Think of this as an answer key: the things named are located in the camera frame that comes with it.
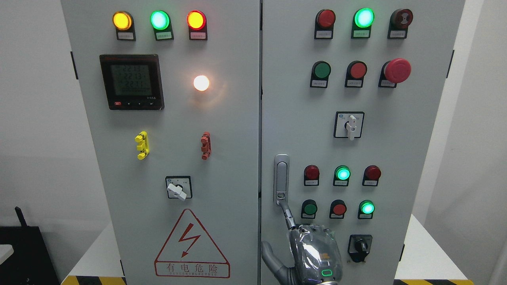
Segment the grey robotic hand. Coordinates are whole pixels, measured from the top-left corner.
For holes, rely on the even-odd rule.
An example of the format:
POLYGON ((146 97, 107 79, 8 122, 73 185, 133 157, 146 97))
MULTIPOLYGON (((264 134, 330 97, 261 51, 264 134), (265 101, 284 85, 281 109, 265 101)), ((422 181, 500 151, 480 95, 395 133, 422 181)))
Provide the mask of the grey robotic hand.
POLYGON ((337 285, 342 278, 341 255, 334 234, 321 225, 297 225, 286 201, 278 202, 288 228, 294 267, 286 267, 261 242, 261 258, 281 285, 337 285))

